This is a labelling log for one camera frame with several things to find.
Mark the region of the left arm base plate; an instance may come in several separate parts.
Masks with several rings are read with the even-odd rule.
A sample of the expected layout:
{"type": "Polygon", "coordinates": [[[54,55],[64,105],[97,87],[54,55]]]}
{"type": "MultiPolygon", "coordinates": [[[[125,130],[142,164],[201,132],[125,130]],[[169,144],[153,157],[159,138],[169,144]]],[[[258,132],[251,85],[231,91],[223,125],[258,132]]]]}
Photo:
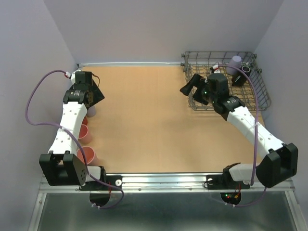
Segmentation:
{"type": "MultiPolygon", "coordinates": [[[[100,181],[103,181],[113,186],[116,186],[117,180],[122,180],[122,176],[121,175],[106,175],[100,179],[100,181]]],[[[101,183],[97,181],[89,181],[89,182],[86,182],[83,186],[79,186],[79,189],[81,191],[107,191],[109,190],[109,187],[102,185],[101,183]]]]}

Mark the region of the red mug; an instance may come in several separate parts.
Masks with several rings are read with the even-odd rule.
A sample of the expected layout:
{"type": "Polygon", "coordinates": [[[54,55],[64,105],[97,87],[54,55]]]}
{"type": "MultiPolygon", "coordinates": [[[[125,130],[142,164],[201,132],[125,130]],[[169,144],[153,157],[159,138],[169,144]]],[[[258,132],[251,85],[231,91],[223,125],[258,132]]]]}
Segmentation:
{"type": "Polygon", "coordinates": [[[88,120],[87,120],[86,116],[83,118],[82,124],[83,125],[87,125],[88,124],[88,120]]]}

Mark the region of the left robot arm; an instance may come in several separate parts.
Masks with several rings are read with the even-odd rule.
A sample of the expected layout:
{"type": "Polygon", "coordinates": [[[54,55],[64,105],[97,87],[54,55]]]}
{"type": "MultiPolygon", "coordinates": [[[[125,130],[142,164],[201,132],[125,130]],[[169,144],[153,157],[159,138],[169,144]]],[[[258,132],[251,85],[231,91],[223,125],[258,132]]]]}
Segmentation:
{"type": "Polygon", "coordinates": [[[77,156],[81,149],[79,132],[89,108],[104,99],[93,80],[93,73],[76,71],[73,85],[63,97],[63,113],[55,140],[47,154],[41,154],[39,165],[50,186],[82,186],[86,182],[101,190],[107,185],[103,167],[87,166],[77,156]]]}

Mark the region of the black mug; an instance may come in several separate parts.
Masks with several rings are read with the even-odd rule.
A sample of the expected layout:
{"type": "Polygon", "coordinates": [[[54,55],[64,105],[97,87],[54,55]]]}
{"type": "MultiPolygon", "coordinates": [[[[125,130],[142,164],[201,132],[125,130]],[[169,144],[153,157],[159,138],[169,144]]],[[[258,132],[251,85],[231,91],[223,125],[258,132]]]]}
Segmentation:
{"type": "MultiPolygon", "coordinates": [[[[241,66],[240,70],[242,70],[248,77],[251,74],[250,67],[246,65],[241,66]]],[[[247,78],[241,72],[237,72],[232,77],[231,85],[234,87],[242,87],[246,81],[247,81],[247,78]]]]}

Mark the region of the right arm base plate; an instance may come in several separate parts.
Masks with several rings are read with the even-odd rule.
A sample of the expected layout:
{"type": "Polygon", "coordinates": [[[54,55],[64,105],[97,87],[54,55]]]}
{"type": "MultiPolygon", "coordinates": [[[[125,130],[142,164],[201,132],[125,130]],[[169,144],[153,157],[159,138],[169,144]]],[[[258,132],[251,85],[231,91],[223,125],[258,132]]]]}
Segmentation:
{"type": "Polygon", "coordinates": [[[234,181],[230,174],[207,175],[203,186],[209,190],[250,189],[243,181],[234,181]]]}

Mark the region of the lavender plastic cup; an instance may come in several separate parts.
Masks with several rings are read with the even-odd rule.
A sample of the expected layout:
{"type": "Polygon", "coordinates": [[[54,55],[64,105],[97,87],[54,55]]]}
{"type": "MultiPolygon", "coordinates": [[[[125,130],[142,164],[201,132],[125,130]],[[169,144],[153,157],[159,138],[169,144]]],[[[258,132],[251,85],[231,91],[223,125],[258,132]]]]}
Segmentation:
{"type": "Polygon", "coordinates": [[[232,57],[232,59],[228,63],[228,67],[226,68],[226,71],[229,75],[235,75],[241,67],[242,58],[239,55],[235,55],[232,57]]]}

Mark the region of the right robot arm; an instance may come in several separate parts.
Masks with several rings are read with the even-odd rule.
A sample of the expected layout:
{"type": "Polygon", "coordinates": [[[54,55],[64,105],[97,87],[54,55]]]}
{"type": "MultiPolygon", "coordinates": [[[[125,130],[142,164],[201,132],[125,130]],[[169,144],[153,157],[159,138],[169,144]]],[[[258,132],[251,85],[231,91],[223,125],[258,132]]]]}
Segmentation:
{"type": "Polygon", "coordinates": [[[238,182],[253,184],[254,180],[266,188],[293,177],[297,173],[298,148],[293,143],[285,143],[272,135],[257,116],[253,116],[244,102],[230,94],[227,78],[222,73],[213,73],[207,78],[194,74],[180,89],[188,96],[196,88],[193,99],[201,104],[212,104],[214,111],[225,121],[235,126],[254,146],[254,155],[260,155],[260,163],[236,163],[227,166],[221,176],[222,184],[232,188],[238,182]]]}

